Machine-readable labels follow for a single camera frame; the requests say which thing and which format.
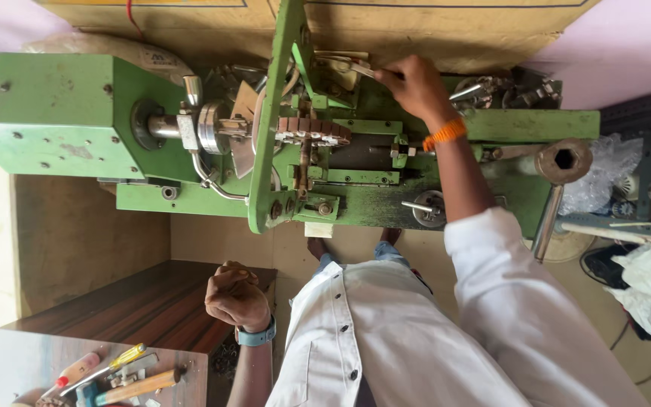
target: green machine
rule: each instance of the green machine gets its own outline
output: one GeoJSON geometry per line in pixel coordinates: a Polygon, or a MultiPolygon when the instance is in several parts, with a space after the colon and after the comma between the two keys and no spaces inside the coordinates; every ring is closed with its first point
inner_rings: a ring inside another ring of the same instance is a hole
{"type": "MultiPolygon", "coordinates": [[[[0,54],[0,166],[97,177],[116,183],[117,208],[246,217],[254,233],[290,220],[438,229],[428,207],[450,191],[420,148],[428,131],[365,60],[314,51],[297,0],[281,2],[249,99],[229,100],[214,70],[183,89],[109,55],[0,54]]],[[[508,158],[596,138],[599,113],[559,110],[559,82],[515,79],[443,77],[497,201],[533,237],[550,183],[508,158]]]]}

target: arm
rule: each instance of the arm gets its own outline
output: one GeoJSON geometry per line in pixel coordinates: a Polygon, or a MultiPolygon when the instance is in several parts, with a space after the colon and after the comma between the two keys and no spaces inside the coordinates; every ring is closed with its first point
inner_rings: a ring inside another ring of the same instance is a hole
{"type": "MultiPolygon", "coordinates": [[[[439,71],[430,61],[411,55],[386,69],[375,72],[376,80],[391,90],[404,110],[423,119],[431,134],[438,132],[450,120],[460,117],[448,100],[439,71]],[[394,72],[402,73],[403,79],[396,77],[394,72]]],[[[465,137],[436,144],[436,157],[449,222],[480,214],[496,206],[465,137]]]]}
{"type": "MultiPolygon", "coordinates": [[[[386,71],[376,78],[429,131],[455,117],[429,61],[388,69],[403,80],[386,71]]],[[[534,405],[647,405],[576,301],[521,244],[517,219],[493,208],[465,138],[437,144],[436,154],[461,328],[534,405]]]]}
{"type": "MultiPolygon", "coordinates": [[[[258,277],[242,264],[226,262],[208,281],[208,314],[246,332],[262,332],[270,324],[267,298],[258,289],[258,277]]],[[[237,371],[228,407],[260,407],[273,389],[273,348],[240,346],[237,371]]]]}

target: shirt pocket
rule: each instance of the shirt pocket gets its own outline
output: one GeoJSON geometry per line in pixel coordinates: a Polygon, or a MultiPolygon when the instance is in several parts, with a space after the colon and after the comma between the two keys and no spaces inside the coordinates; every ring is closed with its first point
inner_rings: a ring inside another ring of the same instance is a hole
{"type": "Polygon", "coordinates": [[[267,407],[294,407],[308,400],[308,364],[311,342],[290,348],[285,354],[278,381],[267,400],[267,407]]]}

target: red wire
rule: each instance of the red wire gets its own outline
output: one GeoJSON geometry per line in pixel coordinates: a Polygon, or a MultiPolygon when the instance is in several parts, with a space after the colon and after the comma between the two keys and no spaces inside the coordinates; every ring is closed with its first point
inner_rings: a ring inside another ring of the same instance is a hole
{"type": "Polygon", "coordinates": [[[142,31],[140,30],[140,26],[138,25],[138,23],[135,23],[134,18],[132,18],[132,0],[127,0],[127,5],[126,5],[125,9],[127,9],[127,18],[130,19],[130,23],[132,23],[132,25],[134,25],[134,27],[137,28],[137,30],[138,30],[138,35],[140,36],[140,40],[144,41],[145,36],[142,35],[142,31]]]}

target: jeans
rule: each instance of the jeans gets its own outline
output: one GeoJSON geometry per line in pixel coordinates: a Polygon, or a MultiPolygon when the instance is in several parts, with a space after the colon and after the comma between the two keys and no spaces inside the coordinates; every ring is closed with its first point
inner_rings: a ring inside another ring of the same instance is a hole
{"type": "MultiPolygon", "coordinates": [[[[411,268],[409,261],[401,256],[399,251],[396,250],[396,248],[394,248],[393,245],[391,245],[389,242],[378,242],[378,244],[375,245],[375,249],[373,250],[373,255],[375,256],[376,260],[390,260],[391,262],[401,263],[409,269],[411,268]]],[[[332,254],[326,253],[322,255],[321,265],[318,266],[318,268],[315,270],[313,277],[322,272],[323,269],[325,269],[325,267],[328,266],[331,262],[340,264],[338,259],[336,259],[336,257],[332,254]]]]}

